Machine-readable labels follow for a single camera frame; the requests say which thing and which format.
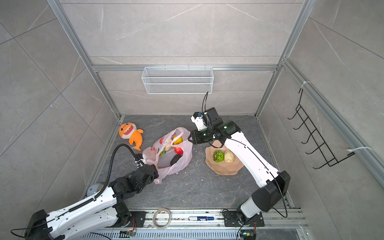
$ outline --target yellow fruit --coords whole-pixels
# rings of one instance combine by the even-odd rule
[[[179,139],[177,139],[176,141],[174,141],[173,145],[177,145],[177,144],[180,144],[183,142],[183,139],[181,137],[179,137]]]
[[[235,160],[235,155],[231,150],[226,150],[224,153],[224,161],[225,162],[233,162]]]

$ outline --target red fruit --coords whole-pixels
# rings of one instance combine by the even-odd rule
[[[180,147],[175,147],[175,152],[176,152],[177,154],[183,154],[183,149],[180,148]]]

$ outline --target pink plastic bag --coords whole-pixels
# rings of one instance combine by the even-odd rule
[[[143,154],[146,156],[146,161],[148,165],[156,165],[157,171],[159,172],[159,177],[155,179],[155,184],[160,184],[161,180],[166,177],[166,175],[175,174],[180,170],[183,170],[192,159],[192,146],[193,144],[188,141],[190,132],[183,128],[178,127],[175,130],[171,131],[161,139],[157,140],[153,147],[148,147],[143,151]],[[177,145],[173,145],[173,142],[181,137],[183,142]],[[159,154],[163,151],[165,146],[172,142],[172,147],[165,152],[165,154],[159,157]],[[172,158],[176,155],[175,148],[180,147],[183,149],[183,156],[174,164],[170,165]]]

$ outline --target ventilation grille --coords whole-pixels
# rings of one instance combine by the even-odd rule
[[[236,239],[236,230],[141,230],[136,236],[129,237],[125,234],[119,234],[119,230],[98,230],[97,233],[103,234],[113,240],[120,239],[135,239],[135,240],[180,240],[180,239],[206,239],[206,240],[221,240],[221,239]],[[105,237],[93,233],[89,233],[79,238],[79,240],[94,240],[105,239]]]
[[[212,93],[211,67],[146,67],[142,80],[148,94]]]

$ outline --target metal rail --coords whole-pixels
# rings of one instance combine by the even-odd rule
[[[111,108],[113,114],[116,116],[116,118],[119,118],[121,114],[119,113],[119,110],[117,109],[115,103],[113,102],[111,96],[109,95],[108,90],[104,86],[101,78],[93,71],[92,69],[92,63],[91,59],[89,58],[89,55],[87,54],[85,48],[81,44],[77,34],[75,33],[72,24],[70,23],[67,15],[64,12],[64,9],[62,5],[59,3],[58,0],[47,0],[48,4],[51,6],[52,11],[55,13],[57,19],[59,20],[60,24],[62,25],[65,33],[67,34],[68,38],[70,39],[71,43],[73,44],[74,48],[76,49],[78,55],[80,56],[81,60],[83,61],[85,67],[91,74],[93,80],[95,81],[96,85],[100,89],[101,93],[103,94],[105,100],[107,101],[109,107]]]
[[[309,80],[300,70],[287,58],[283,60],[283,66],[301,85]],[[362,137],[348,124],[348,122],[337,112],[337,110],[324,98],[312,83],[302,86],[309,98],[322,111],[332,126],[338,131],[341,137],[353,149],[356,147],[368,146]],[[364,165],[384,188],[384,164],[381,158],[371,149],[358,149],[355,151]]]
[[[303,27],[313,9],[313,6],[315,5],[316,3],[316,0],[305,0],[305,2],[303,3],[303,7],[299,13],[299,16],[296,20],[296,23],[295,25],[293,26],[293,29],[292,29],[292,32],[291,32],[291,35],[289,36],[288,38],[288,41],[284,47],[284,50],[280,56],[280,59],[279,59],[279,62],[278,62],[278,67],[277,67],[277,70],[276,72],[272,75],[269,83],[268,83],[268,86],[266,88],[266,90],[264,91],[264,94],[263,94],[263,97],[259,103],[259,106],[257,107],[256,109],[256,112],[255,112],[255,116],[257,118],[260,117],[260,114],[261,112],[263,111],[264,107],[265,107],[265,104],[269,98],[269,96],[271,95],[271,92],[272,92],[272,89],[273,87],[275,86],[276,84],[276,81],[280,75],[280,72],[281,72],[281,63],[283,61],[284,58],[287,58],[292,49],[293,49],[293,46],[295,45],[301,31],[303,30]]]
[[[275,71],[277,65],[255,64],[255,65],[224,65],[224,64],[130,64],[130,65],[93,65],[94,71],[143,71],[146,67],[211,67],[215,71]]]
[[[141,209],[134,211],[146,211],[144,227],[137,229],[135,237],[132,239],[235,239],[239,227],[225,227],[222,209],[170,209],[172,220],[170,226],[165,230],[157,230],[152,223],[152,218],[156,209]],[[276,211],[263,212],[264,227],[258,229],[296,229],[302,233],[309,233],[307,222],[301,209],[287,209],[288,218],[283,218]],[[213,221],[189,221],[190,216],[214,217]],[[168,214],[158,214],[156,222],[165,224],[168,221]],[[242,227],[242,230],[253,229],[253,226]],[[96,233],[108,236],[113,240],[126,239],[121,236],[121,230],[131,230],[132,228],[102,228]],[[91,233],[86,234],[78,240],[98,239],[100,236]]]

